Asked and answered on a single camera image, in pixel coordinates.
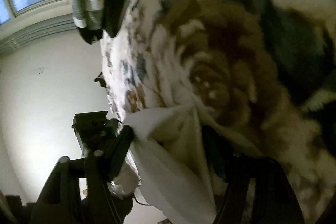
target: black cable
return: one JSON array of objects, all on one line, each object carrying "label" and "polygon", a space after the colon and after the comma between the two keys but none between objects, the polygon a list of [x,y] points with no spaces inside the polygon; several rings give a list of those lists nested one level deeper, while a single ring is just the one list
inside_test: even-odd
[{"label": "black cable", "polygon": [[133,198],[134,198],[135,201],[136,201],[137,203],[139,203],[140,205],[143,205],[143,206],[152,206],[152,205],[150,205],[150,204],[143,204],[143,203],[139,202],[139,201],[137,200],[137,198],[135,197],[135,194],[133,194]]}]

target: cable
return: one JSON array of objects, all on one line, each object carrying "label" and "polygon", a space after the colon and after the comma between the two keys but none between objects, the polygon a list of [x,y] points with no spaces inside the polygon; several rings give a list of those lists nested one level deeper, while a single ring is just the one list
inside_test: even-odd
[{"label": "cable", "polygon": [[133,194],[133,198],[134,198],[135,201],[136,201],[137,203],[139,203],[140,205],[143,205],[143,206],[152,206],[152,205],[150,205],[150,204],[143,204],[143,203],[139,202],[139,201],[137,200],[137,198],[135,197],[135,194]]}]

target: white stripe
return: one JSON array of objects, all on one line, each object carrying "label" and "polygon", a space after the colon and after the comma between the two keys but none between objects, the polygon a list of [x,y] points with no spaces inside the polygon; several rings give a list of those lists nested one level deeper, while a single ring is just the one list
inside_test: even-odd
[{"label": "white stripe", "polygon": [[99,11],[104,9],[104,0],[85,0],[85,11]]},{"label": "white stripe", "polygon": [[75,25],[78,27],[78,28],[85,28],[86,27],[86,20],[85,19],[78,19],[78,18],[75,18],[75,17],[72,17],[73,18],[73,22],[75,23]]}]

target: ceiling molding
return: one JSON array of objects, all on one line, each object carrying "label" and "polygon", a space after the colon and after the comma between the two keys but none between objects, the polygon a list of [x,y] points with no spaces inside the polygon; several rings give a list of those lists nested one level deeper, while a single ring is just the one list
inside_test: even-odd
[{"label": "ceiling molding", "polygon": [[0,41],[0,57],[13,53],[19,48],[35,42],[37,39],[51,34],[74,30],[76,26],[72,15],[54,17],[35,23],[29,27],[15,32]]}]

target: white cloth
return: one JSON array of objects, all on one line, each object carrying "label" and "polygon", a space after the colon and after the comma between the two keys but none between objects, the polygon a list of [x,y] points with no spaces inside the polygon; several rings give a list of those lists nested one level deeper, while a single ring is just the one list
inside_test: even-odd
[{"label": "white cloth", "polygon": [[136,135],[131,152],[145,200],[174,224],[212,223],[216,208],[196,108],[144,109],[124,123]]}]

